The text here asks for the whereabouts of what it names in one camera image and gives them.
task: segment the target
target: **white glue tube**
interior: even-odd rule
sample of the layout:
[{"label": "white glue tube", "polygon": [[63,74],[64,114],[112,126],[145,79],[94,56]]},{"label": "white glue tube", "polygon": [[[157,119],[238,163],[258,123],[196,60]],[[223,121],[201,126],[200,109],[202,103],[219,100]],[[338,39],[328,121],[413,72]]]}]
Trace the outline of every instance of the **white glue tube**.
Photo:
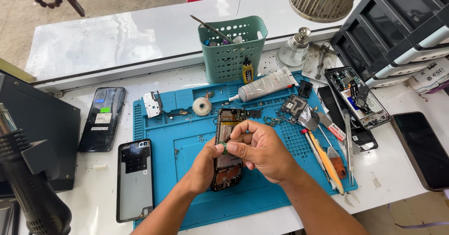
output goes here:
[{"label": "white glue tube", "polygon": [[229,101],[240,99],[242,102],[247,102],[282,89],[290,88],[293,85],[299,86],[291,72],[284,67],[240,87],[239,94],[229,98]]}]

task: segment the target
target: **black phone back cover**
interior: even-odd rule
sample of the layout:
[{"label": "black phone back cover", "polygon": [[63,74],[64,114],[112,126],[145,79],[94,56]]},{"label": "black phone back cover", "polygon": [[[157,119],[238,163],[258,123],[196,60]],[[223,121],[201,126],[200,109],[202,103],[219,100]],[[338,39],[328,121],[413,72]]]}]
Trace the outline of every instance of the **black phone back cover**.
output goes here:
[{"label": "black phone back cover", "polygon": [[78,151],[108,152],[114,145],[125,88],[98,88],[90,107]]}]

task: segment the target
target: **hand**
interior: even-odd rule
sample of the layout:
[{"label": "hand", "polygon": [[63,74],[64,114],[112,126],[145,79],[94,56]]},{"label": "hand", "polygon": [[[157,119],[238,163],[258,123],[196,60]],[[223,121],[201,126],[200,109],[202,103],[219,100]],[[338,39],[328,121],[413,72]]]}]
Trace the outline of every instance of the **hand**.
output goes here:
[{"label": "hand", "polygon": [[252,120],[234,127],[226,149],[242,158],[248,169],[258,169],[273,183],[287,181],[303,172],[274,129]]},{"label": "hand", "polygon": [[206,142],[195,158],[192,167],[185,173],[181,181],[185,182],[188,191],[196,195],[205,192],[214,176],[214,158],[223,153],[225,147],[215,144],[215,137]]}]

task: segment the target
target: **teal plastic basket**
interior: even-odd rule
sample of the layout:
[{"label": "teal plastic basket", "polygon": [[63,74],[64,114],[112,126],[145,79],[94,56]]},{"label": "teal plastic basket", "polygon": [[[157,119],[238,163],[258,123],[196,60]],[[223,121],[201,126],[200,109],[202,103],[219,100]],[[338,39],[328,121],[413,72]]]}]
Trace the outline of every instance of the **teal plastic basket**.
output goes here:
[{"label": "teal plastic basket", "polygon": [[[267,28],[259,16],[249,16],[237,20],[207,22],[224,35],[231,35],[231,39],[241,36],[242,43],[223,44],[223,39],[207,28],[198,26],[199,40],[203,48],[204,63],[206,65],[206,79],[210,84],[226,82],[242,78],[242,64],[245,56],[251,61],[254,76],[261,60]],[[217,46],[206,46],[203,42],[215,42]]]}]

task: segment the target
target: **white table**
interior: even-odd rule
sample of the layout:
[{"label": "white table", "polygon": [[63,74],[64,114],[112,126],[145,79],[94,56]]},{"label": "white table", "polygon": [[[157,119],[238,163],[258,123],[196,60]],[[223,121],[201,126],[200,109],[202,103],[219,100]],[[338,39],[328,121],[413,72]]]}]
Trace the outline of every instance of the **white table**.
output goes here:
[{"label": "white table", "polygon": [[[274,61],[261,60],[262,74],[274,71]],[[71,235],[129,234],[132,222],[118,224],[116,213],[117,148],[132,141],[132,102],[143,94],[159,90],[207,85],[204,66],[138,77],[106,85],[93,86],[67,92],[63,101],[81,109],[81,128],[87,118],[95,90],[101,86],[121,86],[127,90],[123,116],[115,138],[113,151],[109,153],[79,153],[77,157],[75,186],[72,191],[59,193],[59,197],[72,212]],[[396,85],[373,91],[390,114],[420,111],[425,114],[443,146],[449,150],[449,97],[444,92],[423,95],[412,89]],[[359,188],[350,195],[334,195],[332,198],[351,214],[382,204],[426,192],[418,180],[407,155],[390,124],[372,130],[379,148],[355,156],[355,178]],[[93,170],[93,165],[107,164],[107,169]],[[202,226],[180,234],[283,234],[303,228],[295,210],[286,206],[270,211],[240,217],[216,224]]]}]

